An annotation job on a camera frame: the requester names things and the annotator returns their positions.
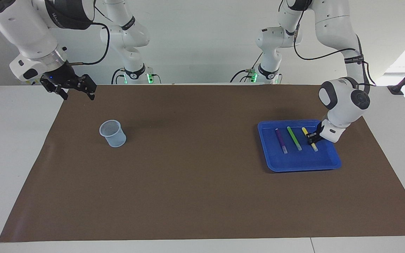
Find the green marker pen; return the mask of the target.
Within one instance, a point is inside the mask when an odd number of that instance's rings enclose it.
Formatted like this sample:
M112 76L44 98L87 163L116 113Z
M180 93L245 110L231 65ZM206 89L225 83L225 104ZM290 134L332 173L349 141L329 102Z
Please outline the green marker pen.
M296 135L294 134L294 132L290 126L287 127L287 131L288 131L289 135L291 136L291 139L293 140L295 146L297 147L297 150L302 151L302 146L300 145Z

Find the blue plastic tray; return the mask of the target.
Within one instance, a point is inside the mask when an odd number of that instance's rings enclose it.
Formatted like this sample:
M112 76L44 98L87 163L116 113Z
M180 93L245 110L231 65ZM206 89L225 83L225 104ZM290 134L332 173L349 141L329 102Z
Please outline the blue plastic tray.
M268 168L277 173L324 171L341 168L342 162L332 142L322 140L316 143L318 152L315 152L311 145L308 144L302 128L306 128L309 133L313 133L319 122L316 119L259 122L257 128ZM288 126L292 128L296 135L302 146L302 151L297 150L287 131ZM283 153L275 129L280 130L288 154Z

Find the purple marker pen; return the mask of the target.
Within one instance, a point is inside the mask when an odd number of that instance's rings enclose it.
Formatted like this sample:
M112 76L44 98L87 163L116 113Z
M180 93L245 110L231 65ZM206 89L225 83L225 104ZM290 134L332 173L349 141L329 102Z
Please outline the purple marker pen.
M279 130L279 129L275 129L275 134L276 134L276 136L277 136L279 145L280 145L280 147L281 147L283 153L284 153L284 154L288 154L288 151L287 151L287 148L286 148L286 145L285 145L285 142L284 142L284 139L283 139L283 136L282 136L280 130Z

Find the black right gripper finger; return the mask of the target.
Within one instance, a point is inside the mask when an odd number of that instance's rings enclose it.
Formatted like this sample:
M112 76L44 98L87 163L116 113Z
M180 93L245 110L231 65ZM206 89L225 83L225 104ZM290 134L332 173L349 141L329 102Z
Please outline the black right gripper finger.
M50 85L51 92L59 95L63 100L67 100L69 95L63 90L61 85Z
M96 83L88 74L84 74L80 77L80 91L84 92L92 101L95 99L96 89Z

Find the brown table mat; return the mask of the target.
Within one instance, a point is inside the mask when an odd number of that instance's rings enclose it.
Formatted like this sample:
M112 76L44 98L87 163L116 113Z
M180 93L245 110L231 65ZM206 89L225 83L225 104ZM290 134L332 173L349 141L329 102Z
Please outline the brown table mat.
M336 143L341 168L267 167L259 122L323 114L315 85L69 91L0 242L405 235L405 189L363 119Z

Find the yellow marker pen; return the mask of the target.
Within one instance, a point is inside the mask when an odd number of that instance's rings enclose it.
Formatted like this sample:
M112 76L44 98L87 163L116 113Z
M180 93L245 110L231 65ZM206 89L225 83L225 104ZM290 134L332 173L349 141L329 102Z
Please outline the yellow marker pen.
M307 129L306 129L306 128L302 128L302 131L303 131L304 135L307 137L308 143L311 145L311 147L313 148L313 150L314 150L315 152L318 152L319 150L318 150L316 144L309 140L309 132L307 131Z

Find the translucent plastic cup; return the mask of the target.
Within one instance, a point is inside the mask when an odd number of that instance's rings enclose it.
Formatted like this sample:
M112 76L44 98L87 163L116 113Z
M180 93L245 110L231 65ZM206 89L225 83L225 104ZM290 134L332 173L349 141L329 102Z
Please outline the translucent plastic cup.
M122 125L117 120L103 122L99 128L99 133L113 148L121 147L127 140L127 137L122 130Z

